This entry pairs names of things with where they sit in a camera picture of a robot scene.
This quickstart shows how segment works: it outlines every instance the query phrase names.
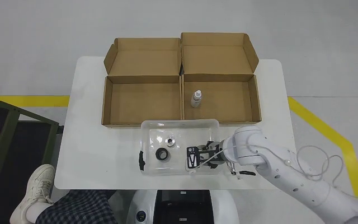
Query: person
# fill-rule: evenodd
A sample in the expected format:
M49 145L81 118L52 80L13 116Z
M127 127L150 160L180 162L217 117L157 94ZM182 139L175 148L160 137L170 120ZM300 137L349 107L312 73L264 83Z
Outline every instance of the person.
M55 169L38 167L30 176L23 200L13 211L10 224L117 223L108 199L115 190L70 190L56 203L50 199Z

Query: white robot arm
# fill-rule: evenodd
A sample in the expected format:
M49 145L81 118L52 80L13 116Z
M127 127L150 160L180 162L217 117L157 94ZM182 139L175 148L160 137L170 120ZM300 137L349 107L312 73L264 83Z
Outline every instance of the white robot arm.
M310 208L325 223L358 223L358 201L332 187L300 161L294 152L272 144L255 126L241 127L220 143L221 157L240 165L254 165L271 184Z

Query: yellow floor stripe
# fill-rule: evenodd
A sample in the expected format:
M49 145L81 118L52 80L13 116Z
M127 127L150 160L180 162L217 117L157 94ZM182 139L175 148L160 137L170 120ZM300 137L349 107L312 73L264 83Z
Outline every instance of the yellow floor stripe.
M351 180L352 189L355 196L358 196L358 160L353 149L352 143L341 136L328 124L322 121L319 117L307 110L304 106L299 104L292 97L288 97L290 109L310 124L314 129L319 131L322 135L328 138L331 142L341 148L343 159L345 161L349 179Z
M19 107L60 107L68 106L69 96L0 96L0 101Z

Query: bottle cap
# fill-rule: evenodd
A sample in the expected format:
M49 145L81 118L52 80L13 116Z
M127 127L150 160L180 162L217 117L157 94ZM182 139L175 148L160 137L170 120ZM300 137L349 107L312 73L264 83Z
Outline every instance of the bottle cap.
M197 90L197 91L195 92L195 96L196 96L196 97L200 97L200 96L201 96L201 91L200 91L200 90Z

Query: transparent plastic bin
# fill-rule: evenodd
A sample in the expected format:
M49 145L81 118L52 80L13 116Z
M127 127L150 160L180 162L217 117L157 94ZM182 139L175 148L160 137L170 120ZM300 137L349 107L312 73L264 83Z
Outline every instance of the transparent plastic bin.
M206 145L207 141L219 142L219 122L207 120L146 120L142 123L142 151L146 175L189 175L186 170L186 148ZM175 145L168 147L166 138L174 136ZM169 158L159 161L156 151L166 148ZM222 171L207 166L198 168L195 174L217 174Z

